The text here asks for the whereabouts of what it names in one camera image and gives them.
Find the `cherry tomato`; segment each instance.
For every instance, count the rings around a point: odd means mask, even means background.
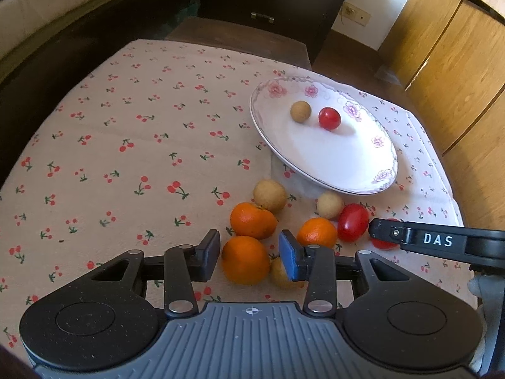
[[[368,211],[359,203],[350,203],[342,210],[338,218],[338,239],[354,242],[368,228]]]
[[[397,221],[399,222],[398,219],[396,218],[388,218],[390,221]],[[382,250],[390,250],[390,249],[395,249],[398,248],[400,245],[394,244],[392,242],[386,242],[380,239],[376,238],[370,238],[370,241],[372,242],[372,245],[376,247],[377,249],[382,249]]]
[[[342,118],[337,110],[327,106],[319,111],[319,125],[325,130],[334,130],[341,122]]]

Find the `plate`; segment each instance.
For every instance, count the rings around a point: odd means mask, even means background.
[[[296,123],[289,114],[291,105],[299,100],[312,108],[304,123]],[[319,111],[327,106],[342,117],[333,131],[319,126]],[[323,187],[370,195],[395,182],[398,160],[385,128],[367,108],[334,87],[310,78],[272,79],[254,90],[250,110],[272,151]]]

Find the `metal handle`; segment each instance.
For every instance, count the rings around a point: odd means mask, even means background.
[[[251,13],[251,18],[253,20],[256,20],[256,18],[264,18],[265,20],[268,20],[268,22],[270,24],[274,24],[274,21],[275,21],[275,18],[274,17],[271,17],[269,15],[265,15],[265,14],[260,14],[258,12],[252,12]]]

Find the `plate rim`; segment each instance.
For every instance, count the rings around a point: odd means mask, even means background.
[[[256,121],[256,118],[254,116],[254,111],[253,111],[253,104],[258,99],[259,93],[264,88],[266,88],[268,85],[270,85],[274,81],[277,81],[277,82],[278,81],[286,81],[286,82],[287,81],[295,81],[295,82],[301,82],[301,83],[306,83],[306,82],[318,83],[318,84],[321,84],[326,89],[329,89],[329,90],[331,90],[333,92],[340,93],[342,95],[348,96],[352,101],[354,101],[357,104],[359,104],[360,107],[362,108],[362,110],[364,110],[368,114],[368,116],[370,118],[372,118],[372,120],[378,125],[379,129],[384,133],[385,136],[387,136],[387,138],[389,139],[389,141],[391,143],[391,154],[393,155],[393,166],[392,166],[391,170],[393,171],[393,175],[389,179],[389,182],[381,185],[380,187],[373,188],[373,189],[367,189],[366,191],[363,191],[363,192],[357,192],[357,191],[340,189],[338,187],[335,187],[333,185],[328,184],[325,181],[322,181],[322,180],[320,180],[318,178],[315,178],[311,174],[309,174],[309,173],[305,172],[304,170],[302,170],[301,168],[297,167],[293,162],[291,162],[291,160],[289,158],[287,158],[286,156],[282,155],[282,153],[268,139],[268,137],[265,134],[265,132],[259,127],[259,125],[258,125],[258,123]],[[338,191],[338,192],[343,192],[343,193],[348,194],[348,195],[373,195],[373,194],[385,191],[386,189],[390,188],[393,185],[393,183],[395,183],[396,177],[398,175],[398,155],[396,153],[395,144],[393,143],[391,137],[387,133],[385,127],[380,123],[379,120],[377,120],[377,118],[368,110],[367,107],[365,107],[364,105],[362,105],[359,101],[356,101],[349,94],[342,92],[341,90],[339,90],[336,87],[332,87],[332,86],[330,86],[328,84],[325,84],[325,83],[323,83],[321,81],[318,81],[318,80],[314,80],[314,79],[312,79],[310,77],[296,77],[296,76],[292,76],[291,75],[291,76],[284,76],[284,77],[277,77],[277,78],[268,79],[268,80],[266,80],[266,81],[264,81],[262,83],[259,83],[257,85],[257,87],[254,88],[254,91],[251,94],[251,99],[249,101],[249,113],[251,114],[252,121],[253,121],[254,126],[256,127],[257,131],[259,132],[259,134],[261,135],[261,137],[265,140],[265,142],[268,144],[268,146],[271,148],[271,150],[277,155],[277,157],[279,157],[284,163],[286,163],[287,165],[289,165],[290,168],[296,170],[300,174],[302,174],[305,177],[307,177],[309,180],[311,180],[311,181],[313,181],[313,182],[315,182],[315,183],[317,183],[317,184],[319,184],[319,185],[321,185],[321,186],[323,186],[325,188],[328,188],[328,189],[334,190],[334,191]]]

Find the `outlet plate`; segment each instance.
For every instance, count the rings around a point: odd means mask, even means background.
[[[348,2],[343,3],[340,13],[343,17],[349,18],[350,20],[353,20],[362,26],[366,26],[370,20],[370,17],[372,16],[366,11],[361,10],[355,5],[349,4]]]

